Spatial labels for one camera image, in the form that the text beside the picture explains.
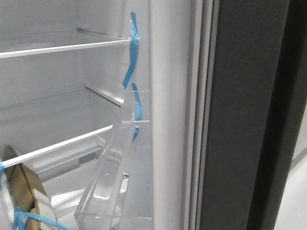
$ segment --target white floor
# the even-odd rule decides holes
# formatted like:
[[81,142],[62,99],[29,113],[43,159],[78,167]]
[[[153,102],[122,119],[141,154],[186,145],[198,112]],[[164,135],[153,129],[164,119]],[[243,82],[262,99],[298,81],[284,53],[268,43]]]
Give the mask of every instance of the white floor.
[[74,213],[84,188],[90,180],[95,164],[96,161],[86,163],[43,183],[58,222],[70,230],[79,230]]
[[307,229],[307,155],[289,173],[275,230]]

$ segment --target cardboard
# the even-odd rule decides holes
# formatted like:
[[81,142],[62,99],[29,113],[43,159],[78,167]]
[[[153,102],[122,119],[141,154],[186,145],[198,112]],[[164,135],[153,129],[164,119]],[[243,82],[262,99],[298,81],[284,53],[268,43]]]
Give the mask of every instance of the cardboard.
[[[6,157],[15,157],[11,147],[6,148]],[[24,212],[32,212],[57,221],[46,191],[38,175],[24,164],[17,164],[5,170],[14,203]],[[36,219],[28,218],[26,230],[58,230]]]

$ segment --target gray refrigerator exterior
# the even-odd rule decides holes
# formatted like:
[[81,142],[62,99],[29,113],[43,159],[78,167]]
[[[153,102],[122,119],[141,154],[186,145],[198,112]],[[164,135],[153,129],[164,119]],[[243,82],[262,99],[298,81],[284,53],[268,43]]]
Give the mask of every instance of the gray refrigerator exterior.
[[307,95],[290,3],[213,1],[195,229],[274,228]]

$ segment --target blue packing tape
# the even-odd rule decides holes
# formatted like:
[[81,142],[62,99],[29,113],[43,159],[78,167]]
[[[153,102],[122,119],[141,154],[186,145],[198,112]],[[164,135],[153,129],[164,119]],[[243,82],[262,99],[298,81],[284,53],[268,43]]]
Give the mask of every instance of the blue packing tape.
[[47,217],[44,217],[39,214],[30,213],[30,212],[23,212],[21,207],[15,206],[14,207],[14,227],[13,230],[25,230],[25,217],[29,217],[32,219],[37,219],[41,222],[44,222],[48,225],[54,226],[58,229],[63,230],[70,230],[69,228],[65,227],[64,225],[57,223],[56,221],[53,221],[51,219],[48,219]]
[[[143,108],[140,100],[140,95],[138,92],[138,86],[135,83],[132,83],[132,88],[134,91],[134,119],[135,121],[141,121],[143,117]],[[140,132],[140,127],[135,127],[132,142],[135,141],[136,137]]]
[[1,179],[2,179],[3,172],[4,172],[4,166],[0,161],[0,182],[1,182]]
[[132,88],[134,91],[135,103],[134,103],[134,120],[141,121],[143,117],[142,104],[140,100],[140,95],[138,92],[138,86],[135,83],[132,83]]
[[131,41],[130,41],[130,65],[127,70],[126,76],[123,81],[123,86],[126,89],[129,81],[133,75],[136,62],[138,60],[138,55],[139,55],[139,32],[138,32],[138,26],[136,23],[136,15],[135,12],[130,13],[131,16]]

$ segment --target transparent plastic shelf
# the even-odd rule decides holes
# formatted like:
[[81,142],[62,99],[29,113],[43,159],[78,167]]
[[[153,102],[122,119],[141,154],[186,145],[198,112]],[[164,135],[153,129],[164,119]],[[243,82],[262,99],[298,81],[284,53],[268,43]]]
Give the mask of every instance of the transparent plastic shelf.
[[129,39],[82,30],[7,35],[0,38],[0,58],[129,43]]
[[136,112],[129,95],[75,212],[80,230],[153,229],[151,122]]

